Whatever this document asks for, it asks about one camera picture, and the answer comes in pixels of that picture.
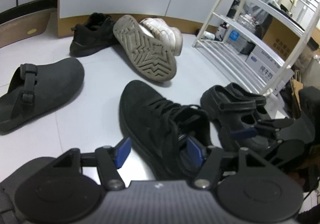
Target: brown baseboard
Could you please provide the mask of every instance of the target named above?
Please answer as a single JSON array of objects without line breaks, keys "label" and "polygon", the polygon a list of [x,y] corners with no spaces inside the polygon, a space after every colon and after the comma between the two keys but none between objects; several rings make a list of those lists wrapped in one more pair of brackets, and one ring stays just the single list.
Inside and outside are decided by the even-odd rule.
[{"label": "brown baseboard", "polygon": [[39,35],[45,31],[54,8],[10,20],[0,25],[0,47]]},{"label": "brown baseboard", "polygon": [[[114,21],[117,21],[125,14],[109,14]],[[138,22],[141,20],[152,17],[152,18],[162,18],[166,21],[166,23],[171,27],[178,28],[182,33],[194,34],[197,29],[202,27],[202,23],[195,21],[188,21],[183,19],[164,17],[164,16],[155,16],[155,15],[145,15],[145,14],[130,14],[132,15]],[[84,23],[88,19],[89,15],[84,16],[74,16],[68,18],[58,18],[58,36],[59,38],[72,36],[73,32],[70,28],[74,27],[77,23]],[[209,26],[207,31],[215,33],[217,28],[214,26]]]}]

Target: black circular disc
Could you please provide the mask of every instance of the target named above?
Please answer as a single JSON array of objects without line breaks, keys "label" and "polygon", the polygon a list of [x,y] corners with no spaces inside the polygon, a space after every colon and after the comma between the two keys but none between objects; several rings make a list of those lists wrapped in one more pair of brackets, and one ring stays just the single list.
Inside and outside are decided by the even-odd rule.
[{"label": "black circular disc", "polygon": [[15,204],[31,222],[70,223],[89,215],[100,197],[100,187],[84,175],[35,176],[17,189]]},{"label": "black circular disc", "polygon": [[232,215],[254,223],[276,223],[302,206],[302,190],[287,176],[230,176],[219,184],[218,201]]}]

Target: brown cardboard box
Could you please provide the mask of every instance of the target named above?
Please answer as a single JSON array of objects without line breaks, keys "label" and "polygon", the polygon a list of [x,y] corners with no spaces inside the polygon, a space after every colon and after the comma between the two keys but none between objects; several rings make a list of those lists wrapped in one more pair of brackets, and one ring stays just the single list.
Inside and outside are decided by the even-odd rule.
[{"label": "brown cardboard box", "polygon": [[[314,29],[312,38],[320,44],[320,31],[318,28]],[[283,60],[286,60],[298,43],[299,37],[283,23],[273,18],[262,41],[272,48]]]}]

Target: sole tread pattern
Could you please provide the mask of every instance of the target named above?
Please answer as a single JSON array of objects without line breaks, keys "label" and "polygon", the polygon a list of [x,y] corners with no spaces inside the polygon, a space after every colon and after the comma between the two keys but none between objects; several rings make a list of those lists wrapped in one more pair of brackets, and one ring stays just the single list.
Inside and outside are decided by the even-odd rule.
[{"label": "sole tread pattern", "polygon": [[143,33],[132,16],[121,17],[113,33],[134,67],[145,77],[162,82],[175,76],[177,69],[172,52],[161,41]]}]

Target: cardboard box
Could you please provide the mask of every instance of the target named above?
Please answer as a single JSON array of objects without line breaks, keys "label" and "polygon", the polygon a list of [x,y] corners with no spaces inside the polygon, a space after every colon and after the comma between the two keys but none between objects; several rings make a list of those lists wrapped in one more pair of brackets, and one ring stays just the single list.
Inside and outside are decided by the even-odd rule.
[{"label": "cardboard box", "polygon": [[255,46],[252,53],[258,57],[264,64],[266,64],[273,72],[277,72],[284,64],[284,60],[276,53],[267,53],[259,46]]},{"label": "cardboard box", "polygon": [[[259,59],[253,52],[249,55],[246,60],[249,67],[253,69],[265,82],[272,79],[276,74],[270,67],[268,67],[261,59]],[[292,69],[286,69],[285,74],[282,78],[284,84],[286,84],[289,79],[293,76]]]},{"label": "cardboard box", "polygon": [[286,60],[299,41],[299,37],[280,21],[273,18],[262,41],[273,49],[283,60]]}]

